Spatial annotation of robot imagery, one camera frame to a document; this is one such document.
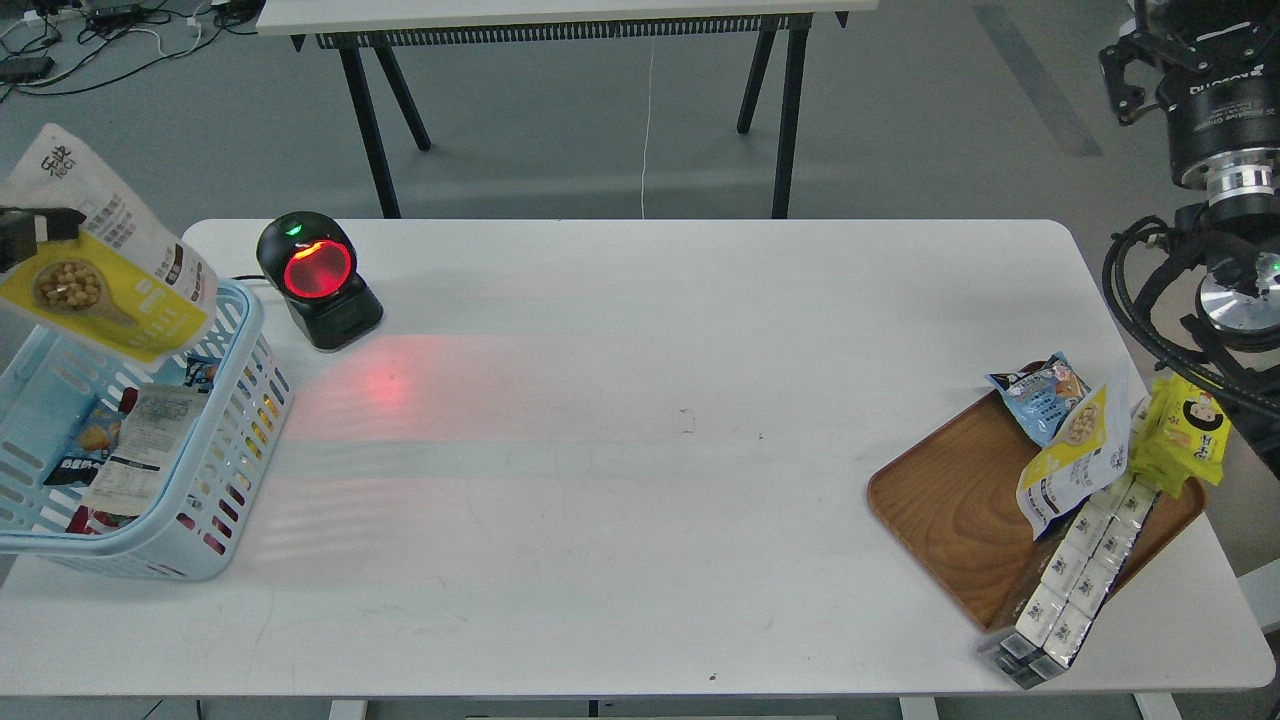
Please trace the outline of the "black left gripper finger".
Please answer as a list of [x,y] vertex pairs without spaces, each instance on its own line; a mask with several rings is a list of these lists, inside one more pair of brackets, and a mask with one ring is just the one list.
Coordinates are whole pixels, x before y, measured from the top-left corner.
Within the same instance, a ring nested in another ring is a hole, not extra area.
[[73,208],[1,208],[1,273],[32,259],[38,243],[74,240],[84,220]]

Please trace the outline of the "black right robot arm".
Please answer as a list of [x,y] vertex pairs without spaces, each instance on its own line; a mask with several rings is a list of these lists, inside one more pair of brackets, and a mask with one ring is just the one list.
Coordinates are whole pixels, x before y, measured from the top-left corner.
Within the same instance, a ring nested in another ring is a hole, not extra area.
[[1112,114],[1164,114],[1171,181],[1201,193],[1144,217],[1103,259],[1103,300],[1156,361],[1207,389],[1277,470],[1279,9],[1275,1],[1135,1],[1098,54]]

